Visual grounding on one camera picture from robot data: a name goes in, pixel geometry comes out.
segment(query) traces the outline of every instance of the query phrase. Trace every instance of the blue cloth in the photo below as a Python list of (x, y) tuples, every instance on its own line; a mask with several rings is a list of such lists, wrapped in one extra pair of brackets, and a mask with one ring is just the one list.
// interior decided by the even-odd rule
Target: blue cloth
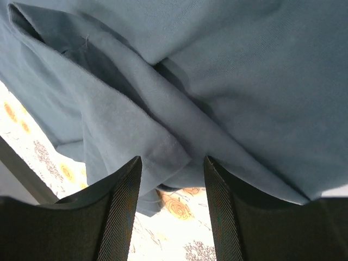
[(206, 155), (299, 204), (348, 183), (346, 1), (19, 2), (0, 80), (89, 184), (135, 155), (140, 204), (202, 185)]

